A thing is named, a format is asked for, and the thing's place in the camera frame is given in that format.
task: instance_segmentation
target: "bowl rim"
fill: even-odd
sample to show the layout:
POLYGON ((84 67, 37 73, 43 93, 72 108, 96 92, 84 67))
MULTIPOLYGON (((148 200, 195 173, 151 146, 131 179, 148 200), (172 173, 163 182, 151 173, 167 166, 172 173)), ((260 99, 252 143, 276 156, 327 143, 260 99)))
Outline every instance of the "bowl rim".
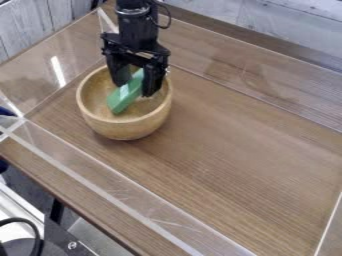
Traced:
POLYGON ((92 114, 92 112, 88 110, 88 108, 84 106, 83 100, 81 100, 81 90, 84 88, 84 85, 87 83, 87 81, 89 80, 89 78, 97 73, 100 72, 103 69, 107 69, 107 65, 100 66, 99 68, 96 68, 81 80, 81 82, 79 83, 79 87, 77 87, 77 91, 76 91, 76 102, 79 105, 79 108, 81 110, 81 112, 84 114, 87 114, 87 116, 89 116, 92 119, 100 121, 100 122, 107 122, 107 123, 112 123, 112 124, 127 124, 127 123, 133 123, 137 121, 141 121, 144 119, 148 119, 151 116, 153 116, 158 112, 160 112, 160 110, 164 108, 164 106, 167 105, 167 103, 171 101, 171 97, 172 97, 172 84, 171 84, 171 80, 168 77, 166 77, 166 82, 167 82, 167 95, 166 98, 162 102, 162 104, 158 106, 158 108, 149 112, 148 114, 140 116, 140 117, 135 117, 129 120, 121 120, 121 121, 113 121, 112 119, 107 119, 107 118, 99 118, 99 116, 96 116, 95 114, 92 114))

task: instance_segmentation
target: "wooden bowl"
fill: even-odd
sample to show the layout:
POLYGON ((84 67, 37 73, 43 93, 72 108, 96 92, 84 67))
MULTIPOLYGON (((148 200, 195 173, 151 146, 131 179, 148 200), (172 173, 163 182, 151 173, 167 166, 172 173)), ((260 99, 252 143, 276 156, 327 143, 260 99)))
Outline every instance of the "wooden bowl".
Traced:
POLYGON ((120 115, 113 115, 105 98, 112 92, 107 66, 96 69, 81 81, 76 101, 89 127, 104 137, 133 140, 149 135, 164 123, 171 109, 172 86, 170 79, 151 98, 139 98, 120 115))

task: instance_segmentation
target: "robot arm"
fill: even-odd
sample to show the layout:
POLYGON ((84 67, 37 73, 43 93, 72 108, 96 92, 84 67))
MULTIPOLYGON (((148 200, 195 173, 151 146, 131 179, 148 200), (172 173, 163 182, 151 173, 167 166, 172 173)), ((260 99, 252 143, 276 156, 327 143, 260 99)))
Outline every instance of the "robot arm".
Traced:
POLYGON ((117 0, 119 34, 101 34, 112 81, 123 86, 131 79, 129 65, 143 68, 143 97, 160 89, 168 67, 170 51, 158 43, 158 5, 155 0, 117 0))

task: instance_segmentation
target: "green block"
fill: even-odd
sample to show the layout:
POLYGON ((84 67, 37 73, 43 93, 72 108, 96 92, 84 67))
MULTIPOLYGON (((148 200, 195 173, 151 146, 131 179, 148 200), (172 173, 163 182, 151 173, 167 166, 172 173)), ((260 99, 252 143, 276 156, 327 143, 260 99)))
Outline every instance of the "green block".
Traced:
POLYGON ((129 82, 117 87, 107 97, 107 105, 115 115, 120 114, 132 104, 135 99, 141 96, 141 85, 144 79, 144 70, 139 69, 129 82))

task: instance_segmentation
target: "wooden table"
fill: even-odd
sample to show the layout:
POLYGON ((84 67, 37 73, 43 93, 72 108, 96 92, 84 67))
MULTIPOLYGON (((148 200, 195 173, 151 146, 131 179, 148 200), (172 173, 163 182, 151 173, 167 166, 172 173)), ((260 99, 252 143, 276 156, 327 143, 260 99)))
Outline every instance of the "wooden table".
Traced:
POLYGON ((341 74, 175 21, 170 119, 108 141, 75 101, 99 32, 89 14, 1 66, 27 121, 0 155, 136 254, 314 255, 341 194, 341 74))

